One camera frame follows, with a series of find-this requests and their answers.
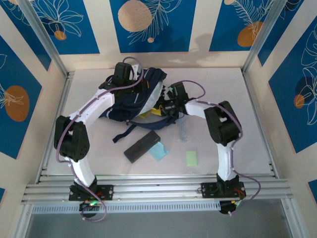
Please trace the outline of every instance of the green sticky note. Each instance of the green sticky note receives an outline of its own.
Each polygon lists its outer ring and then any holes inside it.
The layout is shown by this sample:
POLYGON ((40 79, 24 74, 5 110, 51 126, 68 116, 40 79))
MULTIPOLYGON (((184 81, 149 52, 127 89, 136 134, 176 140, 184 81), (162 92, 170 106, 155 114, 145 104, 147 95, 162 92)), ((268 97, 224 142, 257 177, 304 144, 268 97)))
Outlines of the green sticky note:
POLYGON ((186 151, 187 166, 197 166, 197 153, 196 151, 186 151))

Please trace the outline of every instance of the yellow object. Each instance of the yellow object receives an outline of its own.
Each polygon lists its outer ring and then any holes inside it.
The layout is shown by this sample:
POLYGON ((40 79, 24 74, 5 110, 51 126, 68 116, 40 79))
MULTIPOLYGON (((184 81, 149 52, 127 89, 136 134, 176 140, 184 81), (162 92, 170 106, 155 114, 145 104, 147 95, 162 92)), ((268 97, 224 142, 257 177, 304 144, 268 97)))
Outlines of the yellow object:
POLYGON ((157 116, 162 116, 161 110, 160 109, 156 109, 156 108, 152 108, 151 109, 151 113, 157 116))
POLYGON ((151 111, 147 111, 146 113, 143 113, 141 115, 139 115, 140 118, 145 119, 149 116, 149 114, 151 113, 151 111))

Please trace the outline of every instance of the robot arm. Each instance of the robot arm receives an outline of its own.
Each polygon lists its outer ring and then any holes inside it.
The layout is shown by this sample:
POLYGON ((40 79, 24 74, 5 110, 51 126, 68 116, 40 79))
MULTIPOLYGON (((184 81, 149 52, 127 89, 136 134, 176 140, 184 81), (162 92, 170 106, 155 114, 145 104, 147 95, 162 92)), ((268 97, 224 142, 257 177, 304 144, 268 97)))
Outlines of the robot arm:
MULTIPOLYGON (((98 95, 105 92, 106 89, 99 89, 96 94, 93 96, 92 99, 97 98, 98 95)), ((72 113, 69 116, 69 120, 72 120, 76 115, 78 115, 87 105, 86 103, 83 107, 81 107, 76 112, 72 113)), ((100 98, 98 98, 95 103, 93 103, 90 107, 85 110, 85 113, 83 113, 79 118, 75 120, 75 123, 83 124, 86 128, 85 136, 88 136, 89 129, 91 128, 91 125, 94 123, 94 121, 108 108, 110 108, 114 104, 114 95, 112 93, 106 93, 100 98)), ((65 120, 67 118, 62 117, 59 118, 59 120, 65 120)), ((88 163, 88 150, 85 150, 85 148, 89 149, 89 143, 83 143, 78 147, 78 150, 76 152, 75 157, 71 159, 70 157, 65 156, 65 160, 70 161, 73 164, 74 170, 78 178, 81 180, 81 182, 87 186, 90 187, 90 185, 95 180, 95 175, 92 173, 89 163, 88 163)))
MULTIPOLYGON (((225 106, 226 109, 233 113, 233 110, 228 102, 223 102, 220 104, 221 106, 225 106)), ((186 113, 192 116, 198 116, 207 121, 207 125, 211 134, 211 137, 217 143, 218 148, 218 159, 219 159, 219 167, 218 167, 218 176, 223 180, 232 180, 236 177, 236 174, 232 171, 232 164, 230 160, 230 147, 233 143, 233 140, 239 137, 239 130, 234 129, 235 125, 229 123, 234 122, 221 122, 221 115, 217 114, 217 110, 210 105, 199 103, 196 100, 191 100, 185 104, 186 113), (231 137, 230 142, 227 141, 227 138, 223 138, 221 127, 225 127, 225 125, 229 125, 230 131, 228 131, 226 136, 231 137)))

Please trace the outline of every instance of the aluminum frame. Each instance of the aluminum frame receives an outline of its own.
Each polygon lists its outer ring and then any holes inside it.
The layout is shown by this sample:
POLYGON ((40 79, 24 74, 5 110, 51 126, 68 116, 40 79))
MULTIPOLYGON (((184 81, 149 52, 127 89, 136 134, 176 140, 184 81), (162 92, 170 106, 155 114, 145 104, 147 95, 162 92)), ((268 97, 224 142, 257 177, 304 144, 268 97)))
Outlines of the aluminum frame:
POLYGON ((250 83, 251 80, 248 77, 248 74, 245 72, 242 72, 242 75, 244 78, 244 82, 246 84, 247 91, 249 93, 249 98, 251 101, 251 105, 253 107, 253 112, 254 112, 255 118, 257 120, 257 124, 258 124, 259 130, 260 130, 262 139, 266 144, 267 152, 269 154, 270 162, 271 162, 270 165, 272 166, 272 170, 273 170, 276 178, 280 179, 280 178, 282 178, 282 173, 280 171, 280 168, 278 167, 278 165, 275 163, 275 161, 273 159, 273 158, 276 158, 276 153, 273 150, 271 150, 271 148, 274 148, 273 143, 265 131, 264 122, 261 120, 261 118, 263 118, 263 115, 262 115, 262 111, 261 111, 259 102, 258 102, 257 97, 256 97, 256 93, 254 91, 253 86, 250 83))
POLYGON ((21 9, 22 13, 24 14, 25 18, 30 23, 33 31, 35 32, 36 36, 39 38, 40 42, 42 43, 44 49, 47 51, 51 59, 55 62, 59 71, 67 77, 67 69, 59 57, 58 51, 52 42, 50 36, 48 35, 45 27, 43 26, 41 20, 38 18, 35 10, 33 9, 31 3, 28 0, 17 0, 19 4, 19 8, 21 9))
MULTIPOLYGON (((73 77, 74 77, 74 72, 70 72, 68 74, 68 77, 67 77, 65 83, 64 83, 64 88, 63 88, 63 91, 62 91, 62 93, 60 95, 58 106, 57 106, 57 110, 56 110, 56 113, 55 113, 55 116, 54 116, 55 120, 57 119, 57 117, 64 110, 64 107, 65 107, 65 104, 66 104, 67 96, 68 96, 68 93, 69 93, 69 89, 70 89, 70 85, 72 83, 73 77)), ((48 165, 49 155, 50 155, 50 153, 52 151, 53 143, 54 143, 55 120, 53 121, 53 124, 52 124, 51 132, 50 132, 50 135, 48 137, 48 141, 46 143, 46 147, 45 147, 45 150, 44 150, 44 153, 43 153, 43 157, 42 157, 42 160, 41 160, 41 163, 40 163, 40 167, 39 167, 38 173, 36 175, 35 183, 39 182, 39 179, 40 179, 40 176, 42 174, 42 171, 43 170, 45 171, 46 168, 47 168, 47 165, 48 165)))
MULTIPOLYGON (((286 179, 256 177, 262 190, 256 199, 292 198, 286 179)), ((202 182, 216 182, 215 176, 97 176, 98 184, 112 184, 113 202, 162 202, 206 201, 198 192, 202 182)), ((247 198, 254 194, 258 185, 252 180, 244 182, 247 198)), ((69 186, 73 176, 42 176, 39 184, 27 185, 22 204, 78 203, 68 201, 69 186)))
POLYGON ((253 45, 251 46, 250 53, 242 66, 243 74, 249 70, 252 62, 258 56, 260 49, 265 43, 268 35, 270 34, 276 20, 278 19, 281 11, 283 10, 285 4, 288 0, 276 0, 274 1, 271 10, 267 14, 261 31, 258 33, 253 45))
POLYGON ((293 237, 308 238, 307 227, 295 199, 282 199, 282 205, 293 237))
POLYGON ((24 238, 26 236, 29 223, 31 220, 33 207, 34 207, 33 205, 19 206, 20 216, 10 236, 11 238, 24 238))

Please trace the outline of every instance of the green led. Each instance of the green led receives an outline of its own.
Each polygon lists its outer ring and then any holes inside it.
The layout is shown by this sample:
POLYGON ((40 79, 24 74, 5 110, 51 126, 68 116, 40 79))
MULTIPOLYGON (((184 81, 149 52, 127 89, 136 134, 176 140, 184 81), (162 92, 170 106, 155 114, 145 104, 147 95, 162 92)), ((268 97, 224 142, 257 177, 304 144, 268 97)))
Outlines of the green led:
POLYGON ((90 203, 90 205, 94 206, 94 205, 96 205, 96 203, 97 203, 97 201, 94 201, 94 202, 90 203))

